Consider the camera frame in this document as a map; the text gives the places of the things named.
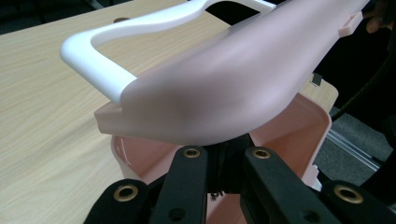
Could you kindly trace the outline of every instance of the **black cable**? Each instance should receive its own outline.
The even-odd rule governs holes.
[[[380,80],[388,74],[390,68],[396,64],[396,53],[391,52],[388,58],[383,62],[381,67],[375,73],[375,75],[358,91],[353,95],[341,108],[332,116],[332,122],[335,122],[341,116],[343,116],[348,109],[356,105],[359,100],[367,94],[373,87],[375,87]]]

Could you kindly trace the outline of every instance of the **white handle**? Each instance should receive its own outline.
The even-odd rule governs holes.
[[[254,8],[263,14],[269,13],[276,6],[261,0],[232,1]],[[154,33],[179,26],[196,19],[207,7],[217,2],[221,0],[191,0],[146,16],[72,35],[62,45],[62,60],[111,102],[119,105],[122,91],[136,77],[110,61],[95,47],[116,38]]]

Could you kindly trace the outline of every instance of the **metal grommet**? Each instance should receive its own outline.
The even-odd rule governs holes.
[[[136,197],[138,189],[135,185],[123,185],[119,186],[114,191],[114,199],[118,202],[125,203],[131,201]]]
[[[363,197],[361,194],[359,194],[355,189],[343,186],[343,185],[337,185],[334,187],[334,193],[337,195],[340,199],[349,202],[349,203],[362,203],[363,202]]]
[[[201,155],[201,152],[195,148],[187,148],[184,150],[183,155],[187,158],[197,158]]]
[[[271,156],[271,153],[265,149],[254,149],[253,155],[259,159],[268,159]]]

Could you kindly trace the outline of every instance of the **pink plastic part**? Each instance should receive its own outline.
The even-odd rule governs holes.
[[[350,15],[350,17],[346,19],[345,25],[338,30],[338,33],[341,37],[352,35],[356,28],[358,28],[361,20],[363,20],[363,14],[361,12]]]
[[[312,164],[331,120],[319,105],[297,94],[273,120],[250,133],[256,146],[273,149],[306,185],[313,186],[318,170]],[[180,146],[136,137],[113,136],[112,151],[124,177],[133,170],[146,183],[164,175]],[[246,223],[238,195],[208,200],[207,223]]]
[[[129,84],[120,105],[95,112],[99,130],[199,146],[255,130],[288,106],[366,3],[294,0],[242,21]]]

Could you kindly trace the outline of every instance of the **curved plastic shell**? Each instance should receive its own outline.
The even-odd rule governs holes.
[[[252,7],[261,13],[270,12],[275,5],[261,0],[231,0]],[[167,30],[196,19],[207,7],[219,0],[193,0],[175,7],[113,23],[72,35],[61,47],[61,58],[97,90],[115,104],[120,104],[124,88],[136,77],[110,61],[95,48],[117,38]]]
[[[294,0],[240,22],[126,85],[95,112],[99,129],[200,146],[248,133],[287,107],[367,2]]]

